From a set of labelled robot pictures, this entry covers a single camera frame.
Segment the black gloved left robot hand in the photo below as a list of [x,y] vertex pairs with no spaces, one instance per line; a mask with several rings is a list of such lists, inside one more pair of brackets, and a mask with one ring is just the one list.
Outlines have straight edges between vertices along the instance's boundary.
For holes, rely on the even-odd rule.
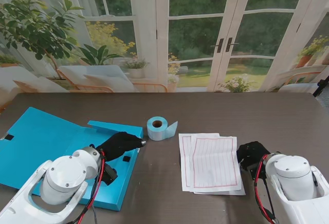
[[121,157],[125,152],[141,148],[145,145],[146,141],[135,135],[118,132],[96,147],[96,150],[98,152],[103,151],[105,161],[112,161]]

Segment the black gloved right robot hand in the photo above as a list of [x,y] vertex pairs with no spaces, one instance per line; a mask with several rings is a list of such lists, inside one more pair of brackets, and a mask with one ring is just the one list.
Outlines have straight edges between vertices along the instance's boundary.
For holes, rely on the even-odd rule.
[[270,152],[258,141],[240,145],[236,151],[238,163],[245,171],[248,167],[258,164],[263,156],[268,154]]

